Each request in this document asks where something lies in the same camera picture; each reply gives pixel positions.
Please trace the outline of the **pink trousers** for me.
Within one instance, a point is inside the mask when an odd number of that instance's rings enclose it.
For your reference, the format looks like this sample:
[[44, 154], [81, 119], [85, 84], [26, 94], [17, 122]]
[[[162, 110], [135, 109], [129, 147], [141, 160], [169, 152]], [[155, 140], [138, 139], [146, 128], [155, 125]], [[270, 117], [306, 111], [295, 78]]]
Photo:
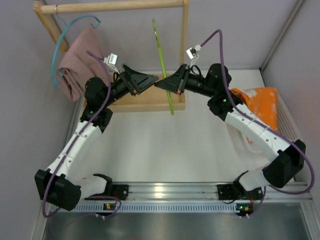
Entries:
[[103, 67], [88, 51], [100, 59], [104, 57], [103, 49], [91, 26], [82, 30], [53, 72], [58, 88], [71, 101], [77, 101], [85, 93], [85, 85], [90, 78], [107, 80]]

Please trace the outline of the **green plastic hanger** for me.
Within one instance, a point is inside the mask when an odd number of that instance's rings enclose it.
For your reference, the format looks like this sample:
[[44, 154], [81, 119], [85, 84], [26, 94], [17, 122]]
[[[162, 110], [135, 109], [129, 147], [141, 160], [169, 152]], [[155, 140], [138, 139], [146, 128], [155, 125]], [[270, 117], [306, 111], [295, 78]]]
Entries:
[[[157, 45], [157, 51], [158, 51], [161, 71], [162, 71], [163, 77], [166, 78], [167, 71], [166, 71], [163, 52], [162, 52], [162, 48], [161, 48], [160, 38], [159, 38], [158, 30], [157, 30], [156, 20], [154, 18], [152, 19], [152, 26], [153, 26], [153, 30], [154, 30], [154, 34], [155, 34], [155, 40], [156, 40], [156, 45]], [[166, 91], [166, 94], [167, 94], [167, 100], [168, 100], [168, 104], [169, 104], [170, 113], [173, 116], [175, 114], [175, 112], [174, 112], [174, 106], [173, 106], [171, 93], [169, 91]]]

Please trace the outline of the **orange white patterned trousers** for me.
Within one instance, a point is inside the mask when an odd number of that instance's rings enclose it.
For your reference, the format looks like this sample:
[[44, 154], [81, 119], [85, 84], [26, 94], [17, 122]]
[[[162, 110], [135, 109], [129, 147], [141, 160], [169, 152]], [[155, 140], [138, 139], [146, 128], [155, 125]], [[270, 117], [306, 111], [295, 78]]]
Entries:
[[274, 131], [278, 131], [278, 91], [274, 87], [258, 87], [247, 90], [231, 89], [248, 109]]

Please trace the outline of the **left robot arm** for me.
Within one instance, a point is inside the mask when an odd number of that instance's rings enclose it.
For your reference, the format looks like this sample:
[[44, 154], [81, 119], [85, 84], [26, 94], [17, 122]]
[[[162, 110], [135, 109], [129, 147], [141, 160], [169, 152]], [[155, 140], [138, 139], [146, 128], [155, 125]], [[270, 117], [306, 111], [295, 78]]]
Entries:
[[93, 143], [107, 128], [113, 112], [109, 106], [127, 94], [139, 95], [153, 86], [159, 77], [135, 71], [123, 65], [115, 81], [108, 83], [97, 76], [85, 84], [86, 106], [77, 128], [56, 160], [45, 170], [38, 170], [35, 184], [43, 204], [50, 203], [58, 209], [73, 210], [82, 199], [95, 195], [107, 198], [112, 194], [113, 180], [102, 173], [74, 177], [86, 159]]

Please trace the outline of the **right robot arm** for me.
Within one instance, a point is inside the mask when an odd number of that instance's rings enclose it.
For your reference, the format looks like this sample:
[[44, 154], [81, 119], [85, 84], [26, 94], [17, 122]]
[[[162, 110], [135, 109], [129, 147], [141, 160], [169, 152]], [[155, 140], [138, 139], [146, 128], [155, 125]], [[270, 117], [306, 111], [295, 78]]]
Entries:
[[237, 200], [258, 188], [283, 188], [304, 167], [306, 145], [299, 139], [290, 143], [255, 116], [229, 90], [231, 79], [228, 69], [220, 63], [212, 64], [206, 76], [195, 74], [192, 67], [182, 64], [155, 86], [175, 94], [191, 91], [209, 97], [209, 110], [248, 137], [264, 153], [268, 164], [241, 173], [230, 185], [230, 196]]

